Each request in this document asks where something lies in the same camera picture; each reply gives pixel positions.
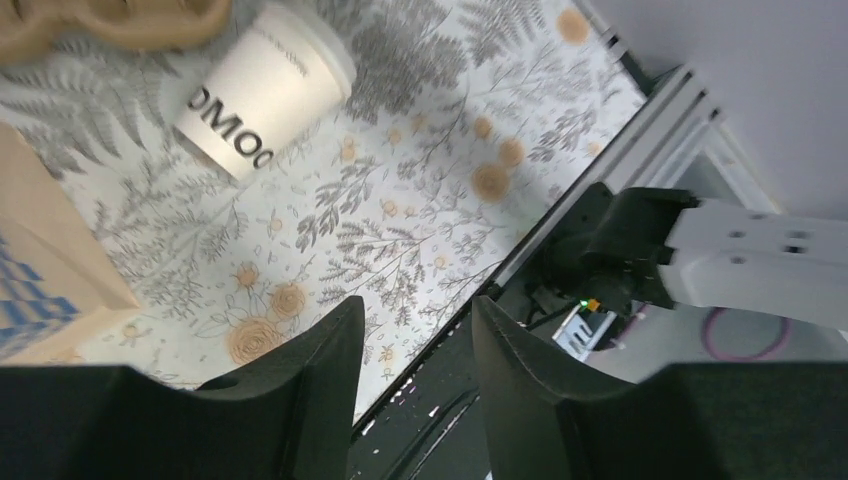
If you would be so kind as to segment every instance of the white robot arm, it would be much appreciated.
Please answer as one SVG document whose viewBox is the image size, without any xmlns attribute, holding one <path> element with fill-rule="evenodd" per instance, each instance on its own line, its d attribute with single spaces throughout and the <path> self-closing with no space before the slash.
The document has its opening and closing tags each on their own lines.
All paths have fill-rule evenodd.
<svg viewBox="0 0 848 480">
<path fill-rule="evenodd" d="M 595 184 L 536 261 L 543 283 L 619 315 L 632 301 L 725 307 L 848 330 L 848 223 L 764 214 L 683 190 Z"/>
<path fill-rule="evenodd" d="M 669 296 L 848 330 L 848 223 L 767 215 L 718 200 L 684 209 L 659 267 Z"/>
</svg>

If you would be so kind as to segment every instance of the orange flower print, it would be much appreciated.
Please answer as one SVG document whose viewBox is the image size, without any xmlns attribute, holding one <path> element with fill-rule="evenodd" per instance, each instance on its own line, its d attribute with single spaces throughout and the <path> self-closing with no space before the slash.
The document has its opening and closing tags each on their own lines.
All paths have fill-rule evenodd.
<svg viewBox="0 0 848 480">
<path fill-rule="evenodd" d="M 571 45 L 586 43 L 591 30 L 586 17 L 574 7 L 567 8 L 557 17 L 556 28 L 565 43 Z"/>
<path fill-rule="evenodd" d="M 249 319 L 227 335 L 230 358 L 246 365 L 283 344 L 274 326 L 263 320 Z"/>
<path fill-rule="evenodd" d="M 594 158 L 604 151 L 604 146 L 598 142 L 589 142 L 589 145 L 586 145 L 586 150 L 589 152 L 589 155 Z"/>
<path fill-rule="evenodd" d="M 382 351 L 380 352 L 380 358 L 378 358 L 377 361 L 382 363 L 386 368 L 392 368 L 392 364 L 395 360 L 394 344 L 383 345 L 381 348 Z"/>
<path fill-rule="evenodd" d="M 265 225 L 266 231 L 268 232 L 268 238 L 274 239 L 278 233 L 283 230 L 285 224 L 283 224 L 283 219 L 277 216 L 277 209 L 273 209 L 271 211 L 271 218 L 269 219 L 258 219 L 258 222 Z"/>
<path fill-rule="evenodd" d="M 403 140 L 403 134 L 397 128 L 390 128 L 387 133 L 387 140 L 389 145 L 394 147 Z"/>
<path fill-rule="evenodd" d="M 507 168 L 515 168 L 524 161 L 524 144 L 517 138 L 508 138 L 501 143 L 498 160 Z"/>
<path fill-rule="evenodd" d="M 427 115 L 424 115 L 423 113 L 419 113 L 419 114 L 415 115 L 414 117 L 412 117 L 412 134 L 413 135 L 420 132 L 421 130 L 424 130 L 426 127 L 427 127 Z"/>
<path fill-rule="evenodd" d="M 239 290 L 251 290 L 259 280 L 259 269 L 251 262 L 242 263 L 233 275 Z"/>
<path fill-rule="evenodd" d="M 306 307 L 306 295 L 294 283 L 278 286 L 271 294 L 271 310 L 280 320 L 294 318 Z"/>
<path fill-rule="evenodd" d="M 356 141 L 350 135 L 342 141 L 342 149 L 339 152 L 339 157 L 344 163 L 353 163 L 356 160 Z"/>
<path fill-rule="evenodd" d="M 124 340 L 121 341 L 120 346 L 123 347 L 129 345 L 130 347 L 135 348 L 136 341 L 139 338 L 150 335 L 150 332 L 152 331 L 152 328 L 148 328 L 142 332 L 134 323 L 127 324 L 121 329 L 121 334 L 124 336 Z"/>
<path fill-rule="evenodd" d="M 483 165 L 472 174 L 471 187 L 480 200 L 498 203 L 509 192 L 509 174 L 502 165 Z"/>
<path fill-rule="evenodd" d="M 488 117 L 477 117 L 477 120 L 474 120 L 474 135 L 479 139 L 488 140 L 492 136 L 493 129 L 494 125 Z"/>
<path fill-rule="evenodd" d="M 380 202 L 380 206 L 383 207 L 383 218 L 397 215 L 398 208 L 394 201 L 383 200 Z"/>
<path fill-rule="evenodd" d="M 436 267 L 437 270 L 444 270 L 448 266 L 448 259 L 444 255 L 439 255 L 433 260 L 433 266 Z"/>
</svg>

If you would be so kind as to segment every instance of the cable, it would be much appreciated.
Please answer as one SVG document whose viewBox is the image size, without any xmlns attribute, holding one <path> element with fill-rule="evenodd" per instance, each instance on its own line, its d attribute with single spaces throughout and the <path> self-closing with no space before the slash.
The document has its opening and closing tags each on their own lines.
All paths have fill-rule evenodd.
<svg viewBox="0 0 848 480">
<path fill-rule="evenodd" d="M 528 332 L 532 332 L 536 328 L 550 322 L 551 320 L 556 320 L 557 317 L 561 317 L 562 315 L 570 312 L 575 307 L 575 305 L 576 304 L 574 304 L 574 303 L 566 305 L 565 307 L 560 308 L 559 310 L 556 310 L 553 313 L 549 313 L 549 314 L 545 315 L 544 317 L 536 320 L 535 322 L 527 325 L 524 328 L 526 328 Z"/>
<path fill-rule="evenodd" d="M 542 308 L 539 307 L 539 304 L 534 301 L 533 304 L 530 306 L 530 311 L 527 312 L 527 316 L 524 317 L 524 322 L 522 322 L 524 323 L 524 326 L 526 327 L 533 323 L 533 316 L 541 311 L 543 311 Z"/>
<path fill-rule="evenodd" d="M 791 322 L 786 317 L 780 317 L 780 333 L 777 338 L 771 345 L 764 348 L 759 353 L 755 353 L 753 355 L 747 356 L 738 356 L 731 355 L 729 353 L 724 353 L 719 351 L 712 339 L 712 331 L 713 327 L 715 327 L 716 320 L 724 313 L 725 309 L 723 308 L 714 308 L 712 312 L 704 319 L 703 327 L 701 328 L 701 344 L 704 346 L 704 350 L 716 360 L 722 362 L 756 362 L 760 360 L 765 360 L 772 355 L 778 353 L 786 347 L 786 344 L 789 343 L 790 330 L 791 330 Z"/>
</svg>

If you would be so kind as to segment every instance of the patterned surface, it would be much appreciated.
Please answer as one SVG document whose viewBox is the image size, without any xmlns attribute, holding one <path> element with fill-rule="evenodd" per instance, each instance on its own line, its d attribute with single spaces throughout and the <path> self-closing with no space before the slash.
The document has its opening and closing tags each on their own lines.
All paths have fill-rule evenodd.
<svg viewBox="0 0 848 480">
<path fill-rule="evenodd" d="M 44 278 L 37 269 L 17 261 L 10 250 L 0 235 L 0 312 L 8 319 L 0 328 L 0 358 L 61 331 L 79 313 L 67 298 L 43 288 Z"/>
<path fill-rule="evenodd" d="M 57 361 L 191 387 L 359 294 L 359 415 L 642 98 L 568 1 L 317 0 L 357 58 L 354 95 L 236 185 L 165 126 L 256 6 L 197 51 L 76 36 L 0 69 L 0 117 L 148 307 Z"/>
</svg>

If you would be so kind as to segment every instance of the white paper cup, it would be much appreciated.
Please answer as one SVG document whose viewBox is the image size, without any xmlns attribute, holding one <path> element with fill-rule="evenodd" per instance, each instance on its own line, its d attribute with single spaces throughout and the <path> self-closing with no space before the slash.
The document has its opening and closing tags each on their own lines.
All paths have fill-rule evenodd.
<svg viewBox="0 0 848 480">
<path fill-rule="evenodd" d="M 237 180 L 350 97 L 356 67 L 310 8 L 268 3 L 175 126 Z"/>
</svg>

